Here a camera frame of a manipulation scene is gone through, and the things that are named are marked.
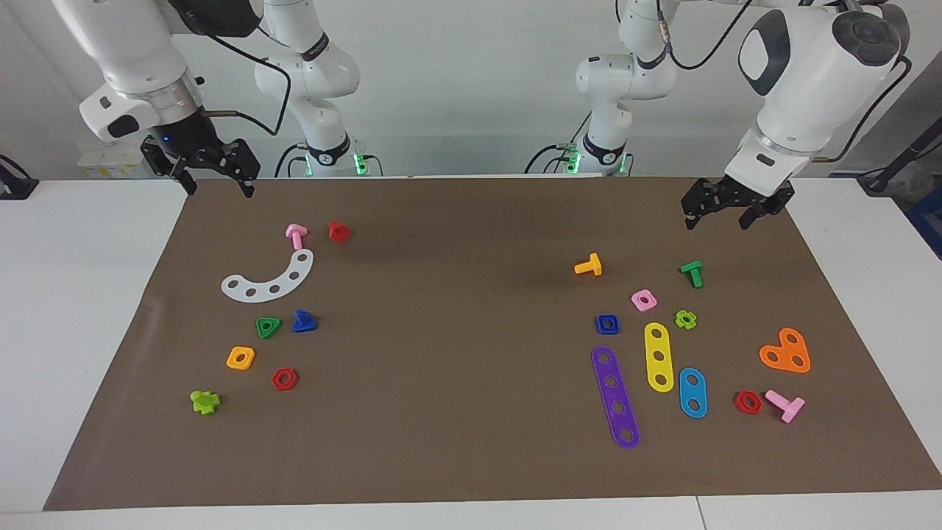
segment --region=lime green cross nut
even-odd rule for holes
[[[690,331],[697,326],[697,316],[686,309],[677,311],[675,317],[674,322],[677,323],[677,327]]]
[[[189,394],[189,401],[193,402],[193,412],[199,412],[204,416],[209,416],[216,412],[216,407],[219,406],[221,402],[219,394],[214,394],[209,390],[205,392],[193,390]]]

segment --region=blue square nut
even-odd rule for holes
[[[595,329],[599,335],[618,335],[618,317],[615,315],[599,315],[595,317]]]

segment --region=yellow bolt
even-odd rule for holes
[[[594,273],[596,276],[602,275],[602,261],[599,260],[595,252],[589,254],[589,261],[579,263],[575,267],[576,274]]]

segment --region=pink t-shaped bolt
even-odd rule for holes
[[[798,411],[804,406],[804,399],[795,398],[795,401],[789,401],[775,390],[767,391],[766,399],[782,409],[782,421],[785,423],[791,423],[791,421],[795,419],[795,416],[798,415]]]
[[[301,226],[300,224],[289,224],[288,229],[285,230],[284,236],[291,239],[291,244],[294,245],[295,250],[300,250],[303,247],[300,243],[302,236],[307,235],[307,228]]]

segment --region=red hexagonal nut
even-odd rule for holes
[[[328,235],[331,237],[331,240],[337,243],[342,243],[350,239],[350,229],[343,223],[339,221],[331,221],[328,227]]]
[[[279,368],[278,372],[271,376],[271,384],[278,391],[291,390],[298,384],[298,373],[293,368]]]
[[[739,409],[739,412],[744,412],[746,414],[758,414],[762,410],[762,400],[759,399],[759,395],[751,390],[741,390],[736,394],[736,408]]]

